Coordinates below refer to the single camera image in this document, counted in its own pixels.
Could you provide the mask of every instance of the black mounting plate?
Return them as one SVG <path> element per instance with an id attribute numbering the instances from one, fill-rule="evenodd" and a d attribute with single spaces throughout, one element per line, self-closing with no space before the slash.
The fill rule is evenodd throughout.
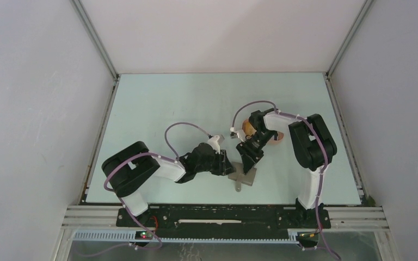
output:
<path id="1" fill-rule="evenodd" d="M 194 239 L 285 239 L 288 228 L 316 229 L 313 224 L 297 224 L 293 205 L 228 205 L 228 204 L 150 204 L 141 221 L 146 227 L 156 226 L 164 238 Z M 138 227 L 126 209 L 118 211 L 116 226 Z M 328 211 L 320 210 L 323 228 L 331 228 Z M 179 220 L 240 220 L 241 223 L 180 223 Z"/>

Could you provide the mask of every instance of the floor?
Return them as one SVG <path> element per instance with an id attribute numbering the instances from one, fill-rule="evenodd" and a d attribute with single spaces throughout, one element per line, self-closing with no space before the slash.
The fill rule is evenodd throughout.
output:
<path id="1" fill-rule="evenodd" d="M 224 135 L 222 149 L 227 150 L 231 161 L 241 162 L 235 149 L 238 140 L 229 138 L 230 125 L 236 110 L 255 100 L 273 101 L 281 111 L 301 116 L 321 114 L 338 150 L 325 178 L 323 202 L 360 204 L 321 73 L 121 75 L 86 201 L 119 202 L 112 192 L 103 189 L 106 177 L 101 164 L 136 141 L 145 142 L 151 152 L 173 158 L 164 142 L 164 131 L 174 122 L 191 122 L 211 134 Z M 269 108 L 268 104 L 245 108 L 237 118 L 236 127 L 251 112 Z M 169 131 L 169 141 L 182 155 L 207 141 L 207 137 L 193 127 L 176 126 Z M 185 184 L 151 177 L 140 192 L 150 203 L 294 204 L 301 175 L 306 170 L 297 163 L 288 134 L 280 144 L 266 146 L 264 152 L 264 158 L 256 166 L 253 186 L 244 185 L 241 192 L 235 191 L 234 181 L 209 172 L 199 173 Z"/>

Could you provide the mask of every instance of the white plastic cover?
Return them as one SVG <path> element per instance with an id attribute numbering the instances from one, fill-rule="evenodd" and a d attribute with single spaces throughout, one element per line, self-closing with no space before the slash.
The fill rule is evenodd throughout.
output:
<path id="1" fill-rule="evenodd" d="M 214 135 L 210 138 L 207 143 L 211 145 L 211 147 L 220 154 L 220 144 L 225 140 L 223 135 Z"/>
<path id="2" fill-rule="evenodd" d="M 148 209 L 148 203 L 143 200 L 142 195 L 138 190 L 121 199 L 134 216 L 138 216 Z"/>
<path id="3" fill-rule="evenodd" d="M 168 178 L 173 182 L 178 181 L 185 174 L 185 168 L 180 162 L 170 162 L 159 157 L 153 157 L 157 160 L 160 167 L 153 173 L 153 176 Z"/>
<path id="4" fill-rule="evenodd" d="M 329 167 L 324 170 L 324 176 L 326 176 L 326 171 Z M 321 167 L 317 168 L 315 171 L 309 170 L 307 174 L 302 176 L 302 186 L 299 192 L 299 202 L 305 209 L 312 209 L 315 207 L 316 195 L 318 194 L 319 186 L 319 170 Z M 321 204 L 322 198 L 319 198 L 318 204 Z"/>
<path id="5" fill-rule="evenodd" d="M 274 111 L 268 113 L 263 117 L 265 127 L 270 131 L 277 131 L 282 133 L 289 133 L 289 124 L 296 122 L 296 119 L 286 118 L 276 114 Z"/>

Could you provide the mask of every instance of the glass panel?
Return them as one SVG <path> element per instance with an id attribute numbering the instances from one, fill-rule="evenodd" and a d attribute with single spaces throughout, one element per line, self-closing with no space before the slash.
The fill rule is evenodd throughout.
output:
<path id="1" fill-rule="evenodd" d="M 372 232 L 326 233 L 328 244 L 342 260 L 381 260 L 376 239 Z M 91 254 L 105 250 L 118 243 L 75 241 L 72 244 L 71 261 L 140 260 L 140 261 L 263 261 L 263 260 L 333 260 L 325 250 L 305 251 L 292 244 L 205 244 L 165 243 L 157 251 L 118 247 L 95 257 L 81 257 L 76 252 Z"/>

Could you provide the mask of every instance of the white enclosure wall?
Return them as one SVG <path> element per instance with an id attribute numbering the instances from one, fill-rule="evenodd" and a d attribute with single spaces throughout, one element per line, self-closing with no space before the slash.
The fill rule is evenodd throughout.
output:
<path id="1" fill-rule="evenodd" d="M 418 260 L 418 1 L 377 0 L 332 80 L 371 194 Z"/>
<path id="2" fill-rule="evenodd" d="M 323 72 L 364 0 L 82 2 L 119 73 Z"/>
<path id="3" fill-rule="evenodd" d="M 112 86 L 69 1 L 0 1 L 0 260 L 50 258 Z"/>

